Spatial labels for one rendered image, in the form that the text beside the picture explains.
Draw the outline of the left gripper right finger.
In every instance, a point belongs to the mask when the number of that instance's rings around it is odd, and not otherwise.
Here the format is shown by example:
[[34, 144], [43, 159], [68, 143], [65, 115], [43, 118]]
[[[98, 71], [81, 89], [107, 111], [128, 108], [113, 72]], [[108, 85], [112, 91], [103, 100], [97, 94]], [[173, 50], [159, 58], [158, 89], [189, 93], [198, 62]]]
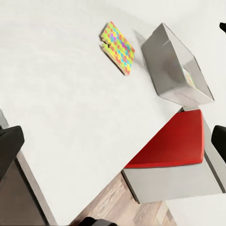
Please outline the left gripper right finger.
[[216, 125], [212, 132], [211, 142], [226, 163], [226, 127]]

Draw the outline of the toy box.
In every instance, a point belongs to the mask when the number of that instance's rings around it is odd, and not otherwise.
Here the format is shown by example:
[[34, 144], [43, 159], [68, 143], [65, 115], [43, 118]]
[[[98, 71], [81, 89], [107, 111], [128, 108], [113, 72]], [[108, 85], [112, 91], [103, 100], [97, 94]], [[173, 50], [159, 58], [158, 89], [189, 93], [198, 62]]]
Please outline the toy box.
[[[141, 47], [160, 97], [188, 108], [215, 102], [195, 56], [164, 22]], [[195, 87], [187, 81], [183, 68]]]

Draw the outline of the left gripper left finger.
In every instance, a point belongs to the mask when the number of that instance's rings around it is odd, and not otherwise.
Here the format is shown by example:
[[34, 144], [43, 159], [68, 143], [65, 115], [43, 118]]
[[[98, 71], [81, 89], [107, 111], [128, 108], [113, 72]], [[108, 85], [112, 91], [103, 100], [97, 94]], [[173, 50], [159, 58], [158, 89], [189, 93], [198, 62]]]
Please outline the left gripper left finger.
[[20, 125], [0, 130], [0, 181], [24, 144]]

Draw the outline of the board game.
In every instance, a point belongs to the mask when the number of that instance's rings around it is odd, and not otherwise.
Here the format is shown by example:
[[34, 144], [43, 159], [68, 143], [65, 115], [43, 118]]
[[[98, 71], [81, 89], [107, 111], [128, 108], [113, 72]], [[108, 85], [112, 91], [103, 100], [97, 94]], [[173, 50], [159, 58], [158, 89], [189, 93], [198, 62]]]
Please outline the board game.
[[192, 81], [192, 78], [191, 78], [190, 74], [184, 68], [183, 68], [183, 71], [184, 71], [184, 74], [185, 74], [186, 79], [189, 82], [189, 84], [191, 84], [193, 87], [195, 87], [195, 85], [194, 85], [194, 83]]

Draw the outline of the jigsaw puzzle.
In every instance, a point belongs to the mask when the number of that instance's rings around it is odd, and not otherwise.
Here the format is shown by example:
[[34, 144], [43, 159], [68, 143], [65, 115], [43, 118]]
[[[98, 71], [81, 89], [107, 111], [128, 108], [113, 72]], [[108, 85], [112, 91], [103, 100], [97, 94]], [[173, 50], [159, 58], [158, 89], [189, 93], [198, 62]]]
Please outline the jigsaw puzzle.
[[135, 50], [111, 21], [101, 35], [102, 45], [109, 57], [129, 76]]

